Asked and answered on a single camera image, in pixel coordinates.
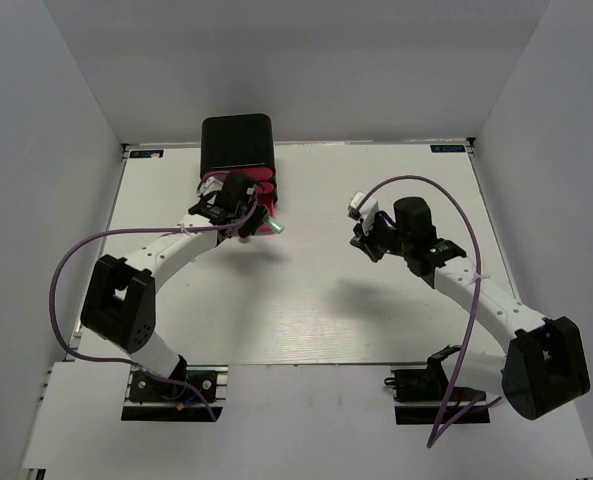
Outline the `pink bottom drawer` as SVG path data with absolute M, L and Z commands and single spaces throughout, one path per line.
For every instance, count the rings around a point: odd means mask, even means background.
M 267 206 L 270 216 L 275 218 L 275 214 L 274 214 L 275 208 L 274 208 L 273 197 L 258 196 L 257 200 L 262 200 L 265 203 L 265 205 Z M 270 235 L 270 234 L 274 234 L 274 233 L 264 224 L 264 226 L 258 231 L 258 233 L 256 235 Z

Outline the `pink drawer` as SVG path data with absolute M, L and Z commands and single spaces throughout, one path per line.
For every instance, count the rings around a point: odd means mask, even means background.
M 257 181 L 255 183 L 256 194 L 259 196 L 276 196 L 276 185 L 272 182 Z
M 201 177 L 202 180 L 206 180 L 210 177 L 226 176 L 230 173 L 241 173 L 255 181 L 270 182 L 275 175 L 275 171 L 268 167 L 240 167 L 240 168 L 229 168 L 211 170 L 204 173 Z
M 265 205 L 267 206 L 270 216 L 275 218 L 275 214 L 274 214 L 275 208 L 274 208 L 273 197 L 258 196 L 257 200 L 262 200 L 265 203 Z M 270 235 L 270 234 L 274 234 L 274 233 L 264 224 L 264 226 L 258 231 L 258 233 L 256 235 Z

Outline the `green highlighter pen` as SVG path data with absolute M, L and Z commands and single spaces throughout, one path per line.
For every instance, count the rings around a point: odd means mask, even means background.
M 267 216 L 264 220 L 264 224 L 274 233 L 281 234 L 284 232 L 285 227 L 278 220 L 272 216 Z

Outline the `pink top drawer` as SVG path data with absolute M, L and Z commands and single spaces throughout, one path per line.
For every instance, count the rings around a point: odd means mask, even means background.
M 240 168 L 229 168 L 211 170 L 204 173 L 201 177 L 202 180 L 206 180 L 210 177 L 226 176 L 230 173 L 241 173 L 255 181 L 270 182 L 275 175 L 275 171 L 268 167 L 240 167 Z

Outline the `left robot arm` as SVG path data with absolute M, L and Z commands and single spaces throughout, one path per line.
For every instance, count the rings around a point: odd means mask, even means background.
M 156 298 L 187 264 L 232 237 L 254 235 L 268 217 L 257 203 L 259 182 L 231 172 L 210 178 L 198 201 L 174 227 L 123 257 L 106 254 L 95 264 L 81 312 L 82 325 L 153 374 L 153 387 L 175 399 L 187 387 L 187 362 L 156 332 Z

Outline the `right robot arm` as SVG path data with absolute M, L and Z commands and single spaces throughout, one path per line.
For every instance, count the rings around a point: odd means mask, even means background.
M 351 245 L 374 262 L 386 254 L 402 257 L 412 274 L 473 314 L 503 351 L 469 351 L 458 365 L 460 346 L 447 346 L 422 369 L 396 370 L 385 383 L 395 387 L 398 401 L 481 391 L 504 397 L 520 416 L 535 420 L 589 392 L 581 334 L 572 320 L 550 319 L 477 274 L 464 249 L 437 235 L 424 199 L 399 199 L 394 213 L 389 217 L 376 200 L 356 193 L 348 206 L 356 222 Z

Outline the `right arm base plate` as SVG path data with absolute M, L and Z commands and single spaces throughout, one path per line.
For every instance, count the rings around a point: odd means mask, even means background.
M 384 379 L 384 386 L 391 391 L 394 399 L 395 422 L 399 426 L 432 425 L 439 411 L 447 380 L 436 380 L 426 368 L 415 366 L 390 371 Z M 442 422 L 464 410 L 477 395 L 480 401 L 457 424 L 489 424 L 485 393 L 470 388 L 456 387 L 447 404 Z

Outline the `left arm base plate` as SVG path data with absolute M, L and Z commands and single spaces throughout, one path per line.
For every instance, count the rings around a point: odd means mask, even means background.
M 193 390 L 155 381 L 142 371 L 133 369 L 128 377 L 121 420 L 169 423 L 216 421 L 225 406 L 228 367 L 190 366 L 185 382 L 205 398 L 213 416 Z

